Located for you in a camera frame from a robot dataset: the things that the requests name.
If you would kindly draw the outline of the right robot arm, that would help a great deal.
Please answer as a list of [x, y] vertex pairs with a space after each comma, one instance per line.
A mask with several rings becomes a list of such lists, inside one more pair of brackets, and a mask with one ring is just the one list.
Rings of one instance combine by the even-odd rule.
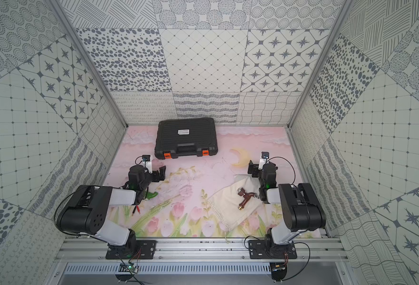
[[326, 226], [326, 215], [311, 184], [277, 184], [277, 166], [265, 157], [259, 163], [250, 161], [247, 173], [259, 179], [255, 197], [265, 204], [279, 205], [282, 211], [282, 222], [265, 235], [264, 248], [269, 255], [292, 253], [297, 236]]

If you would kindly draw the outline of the beige cloth soil bag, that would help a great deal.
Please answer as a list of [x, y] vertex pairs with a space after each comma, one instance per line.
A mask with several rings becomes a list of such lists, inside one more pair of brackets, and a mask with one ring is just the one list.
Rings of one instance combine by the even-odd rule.
[[211, 210], [228, 232], [244, 222], [260, 206], [263, 206], [263, 202], [259, 198], [252, 197], [240, 210], [240, 204], [245, 200], [238, 194], [240, 188], [244, 189], [246, 193], [259, 195], [260, 182], [258, 178], [252, 178], [250, 175], [236, 175], [234, 184], [216, 192], [208, 199]]

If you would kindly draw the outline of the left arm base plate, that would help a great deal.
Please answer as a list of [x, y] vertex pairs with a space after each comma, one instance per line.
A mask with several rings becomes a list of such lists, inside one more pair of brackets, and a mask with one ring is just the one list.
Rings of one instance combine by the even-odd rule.
[[156, 240], [131, 240], [123, 246], [109, 245], [106, 260], [152, 260], [156, 246]]

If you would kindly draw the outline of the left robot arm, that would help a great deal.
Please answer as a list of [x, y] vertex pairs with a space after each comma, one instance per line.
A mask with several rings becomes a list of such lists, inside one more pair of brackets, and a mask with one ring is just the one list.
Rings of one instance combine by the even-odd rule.
[[108, 209], [139, 205], [150, 184], [164, 181], [165, 174], [165, 166], [154, 171], [147, 163], [132, 166], [128, 181], [121, 188], [81, 185], [64, 199], [62, 210], [55, 211], [55, 226], [67, 235], [87, 235], [106, 242], [110, 253], [134, 254], [138, 249], [135, 232], [110, 221]]

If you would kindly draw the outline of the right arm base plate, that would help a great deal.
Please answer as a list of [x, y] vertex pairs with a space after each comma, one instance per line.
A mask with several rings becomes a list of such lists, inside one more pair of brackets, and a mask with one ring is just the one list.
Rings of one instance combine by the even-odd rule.
[[248, 246], [251, 260], [297, 259], [297, 252], [293, 243], [277, 245], [269, 241], [251, 239], [247, 241], [246, 245]]

